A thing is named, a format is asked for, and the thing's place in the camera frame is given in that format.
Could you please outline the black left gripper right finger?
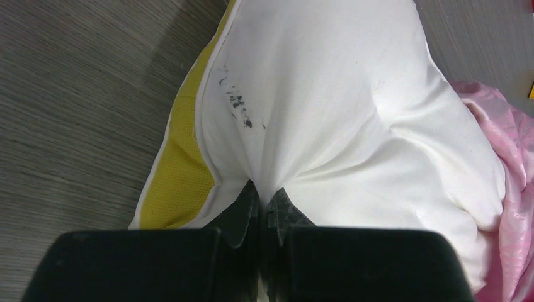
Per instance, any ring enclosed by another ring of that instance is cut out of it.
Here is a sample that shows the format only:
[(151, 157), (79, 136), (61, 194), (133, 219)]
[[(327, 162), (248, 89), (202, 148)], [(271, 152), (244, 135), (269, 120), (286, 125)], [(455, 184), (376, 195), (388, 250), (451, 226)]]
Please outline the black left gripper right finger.
[(284, 190), (267, 207), (270, 301), (473, 301), (451, 245), (422, 230), (314, 225)]

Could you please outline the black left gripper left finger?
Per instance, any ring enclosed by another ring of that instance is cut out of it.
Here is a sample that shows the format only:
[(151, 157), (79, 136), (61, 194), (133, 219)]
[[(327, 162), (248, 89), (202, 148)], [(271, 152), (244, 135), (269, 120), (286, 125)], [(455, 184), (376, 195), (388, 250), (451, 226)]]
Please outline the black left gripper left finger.
[(259, 196), (247, 182), (202, 228), (69, 232), (23, 301), (256, 301)]

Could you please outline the white yellow-edged pillow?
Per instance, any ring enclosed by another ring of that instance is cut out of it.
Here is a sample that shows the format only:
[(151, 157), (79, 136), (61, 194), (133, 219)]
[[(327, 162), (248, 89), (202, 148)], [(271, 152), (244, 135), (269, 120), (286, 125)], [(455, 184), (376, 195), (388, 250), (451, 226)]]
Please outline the white yellow-edged pillow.
[(485, 286), (504, 167), (412, 1), (228, 3), (130, 227), (203, 227), (248, 181), (262, 209), (284, 189), (318, 226), (438, 232)]

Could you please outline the pink floral pillowcase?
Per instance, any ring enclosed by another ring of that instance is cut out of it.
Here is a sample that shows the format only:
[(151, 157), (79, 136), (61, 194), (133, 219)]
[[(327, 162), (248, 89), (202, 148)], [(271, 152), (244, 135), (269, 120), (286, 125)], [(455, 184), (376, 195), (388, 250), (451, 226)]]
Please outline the pink floral pillowcase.
[(506, 195), (486, 285), (477, 301), (533, 301), (533, 118), (496, 88), (453, 81), (488, 138), (506, 173)]

